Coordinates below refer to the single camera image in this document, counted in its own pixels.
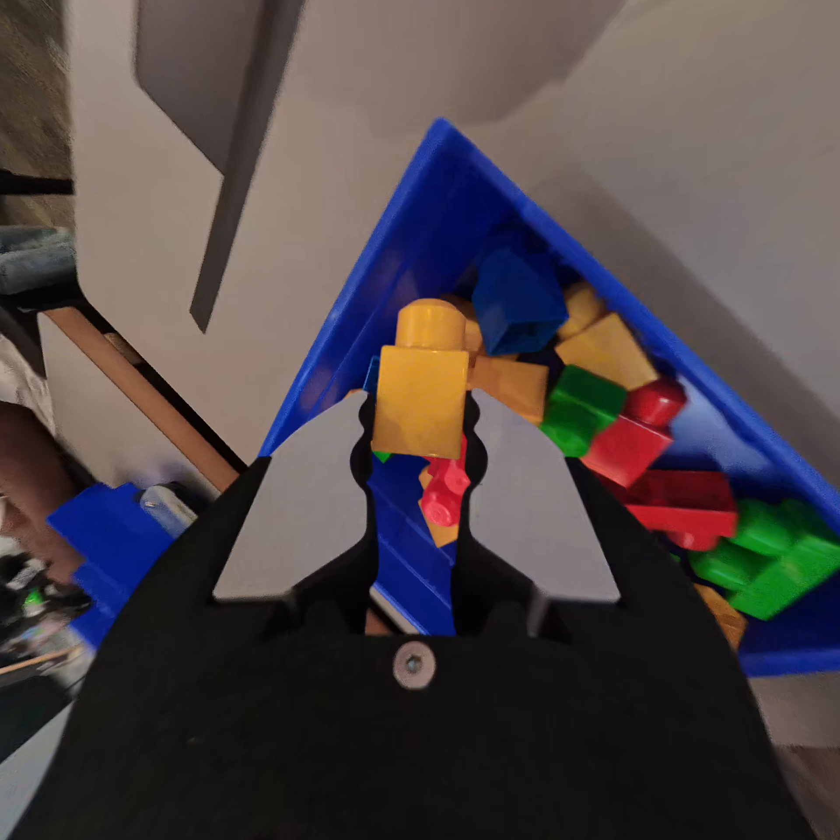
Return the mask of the grey desk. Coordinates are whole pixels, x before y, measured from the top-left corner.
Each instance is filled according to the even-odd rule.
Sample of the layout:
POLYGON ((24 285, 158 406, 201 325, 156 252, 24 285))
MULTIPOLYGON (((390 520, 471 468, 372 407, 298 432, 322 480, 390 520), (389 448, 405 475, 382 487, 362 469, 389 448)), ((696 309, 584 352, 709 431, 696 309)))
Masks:
POLYGON ((242 459, 436 118, 838 517, 838 2, 69 2, 87 299, 242 459))

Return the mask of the pile of loose toy blocks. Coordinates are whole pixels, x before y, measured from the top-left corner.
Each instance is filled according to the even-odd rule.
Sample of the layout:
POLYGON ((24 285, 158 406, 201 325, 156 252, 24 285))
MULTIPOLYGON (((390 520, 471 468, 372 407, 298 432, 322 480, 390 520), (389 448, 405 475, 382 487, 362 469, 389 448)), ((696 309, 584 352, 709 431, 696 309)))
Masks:
POLYGON ((529 301, 524 265, 554 279, 568 312, 544 349, 515 361, 480 357, 478 387, 498 400, 532 402, 513 375, 549 370, 540 429, 566 455, 579 456, 627 510, 686 559, 747 622, 740 657, 752 676, 838 668, 838 493, 796 458, 781 456, 761 423, 746 423, 736 399, 717 397, 666 338, 660 322, 577 247, 506 232, 467 251, 369 248, 355 267, 355 302, 365 332, 353 347, 352 382, 368 361, 364 389, 375 390, 380 347, 399 307, 453 292, 487 299, 490 315, 529 301))

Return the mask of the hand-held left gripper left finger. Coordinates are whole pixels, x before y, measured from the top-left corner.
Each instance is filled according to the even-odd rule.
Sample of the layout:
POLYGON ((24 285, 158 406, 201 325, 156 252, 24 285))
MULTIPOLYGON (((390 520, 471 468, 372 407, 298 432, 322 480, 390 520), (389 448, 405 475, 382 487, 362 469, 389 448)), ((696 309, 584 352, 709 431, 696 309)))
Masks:
POLYGON ((226 564, 220 602, 278 602, 302 623, 320 603, 362 634, 379 570, 369 480, 375 403, 352 392, 268 458, 226 564))

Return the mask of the orange single-stud block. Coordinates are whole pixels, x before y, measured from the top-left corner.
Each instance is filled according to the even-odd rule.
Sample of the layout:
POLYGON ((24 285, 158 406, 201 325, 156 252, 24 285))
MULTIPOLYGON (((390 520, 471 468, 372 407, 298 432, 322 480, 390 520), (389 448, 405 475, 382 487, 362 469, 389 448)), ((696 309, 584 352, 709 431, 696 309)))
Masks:
POLYGON ((426 459, 460 457, 469 352, 466 317, 452 303, 415 300, 381 348, 371 447, 426 459))

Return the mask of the blue plastic bin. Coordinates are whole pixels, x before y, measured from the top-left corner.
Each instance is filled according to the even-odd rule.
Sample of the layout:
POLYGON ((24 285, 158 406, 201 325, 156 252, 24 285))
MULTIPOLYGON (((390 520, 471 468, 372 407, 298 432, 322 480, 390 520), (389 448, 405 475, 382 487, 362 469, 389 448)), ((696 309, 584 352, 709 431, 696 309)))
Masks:
POLYGON ((91 604, 70 625, 91 648, 100 648, 145 575, 207 506, 176 481, 147 488, 98 483, 47 517, 82 558, 72 579, 91 604))
MULTIPOLYGON (((447 120, 419 144, 312 345, 259 451, 290 435, 362 386, 371 359, 391 343, 398 310, 416 298, 468 286, 488 239, 509 228, 588 280, 647 352, 689 386, 675 444, 657 467, 699 469, 714 461, 747 497, 801 498, 838 532, 838 490, 742 394, 682 342, 635 295, 447 120)), ((453 635, 450 570, 455 547, 436 548, 422 523, 418 458, 376 465, 380 565, 374 594, 420 634, 453 635)), ((838 671, 838 572, 768 622, 750 621, 739 657, 751 678, 838 671)))

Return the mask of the wood-edged side table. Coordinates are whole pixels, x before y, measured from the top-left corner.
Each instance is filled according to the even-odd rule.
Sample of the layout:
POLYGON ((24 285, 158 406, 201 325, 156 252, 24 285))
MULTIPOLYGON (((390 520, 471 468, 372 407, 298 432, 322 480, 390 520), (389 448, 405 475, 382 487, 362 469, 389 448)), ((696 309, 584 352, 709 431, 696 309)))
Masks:
POLYGON ((213 500, 245 471, 81 311, 49 310, 37 321, 56 435, 95 480, 141 488, 176 482, 213 500))

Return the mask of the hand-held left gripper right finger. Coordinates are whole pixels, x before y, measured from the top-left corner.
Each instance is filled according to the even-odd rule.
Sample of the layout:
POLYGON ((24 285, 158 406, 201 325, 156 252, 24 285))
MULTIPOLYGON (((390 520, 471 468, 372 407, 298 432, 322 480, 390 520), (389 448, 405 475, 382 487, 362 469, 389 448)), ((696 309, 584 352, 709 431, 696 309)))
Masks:
POLYGON ((557 603, 614 606, 621 595, 566 458, 489 393, 470 394, 470 485, 461 512, 451 601, 457 634, 479 634, 512 603, 538 634, 557 603))

